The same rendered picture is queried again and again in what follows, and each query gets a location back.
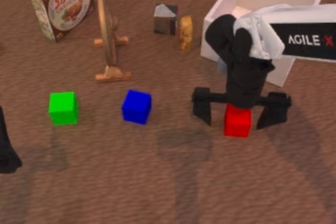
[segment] blue cube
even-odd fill
[[[149,93],[129,90],[122,105],[122,116],[125,121],[143,124],[152,109],[152,96]]]

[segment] white box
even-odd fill
[[[210,23],[219,16],[224,14],[232,14],[236,18],[239,18],[244,14],[268,5],[319,5],[320,1],[321,0],[217,0],[203,21],[201,56],[212,61],[217,61],[219,58],[219,56],[212,50],[204,38],[205,31],[207,30]],[[275,65],[276,69],[268,75],[267,82],[282,87],[290,72],[290,69],[293,66],[294,61],[295,59],[286,57],[279,60],[273,60],[273,64]]]

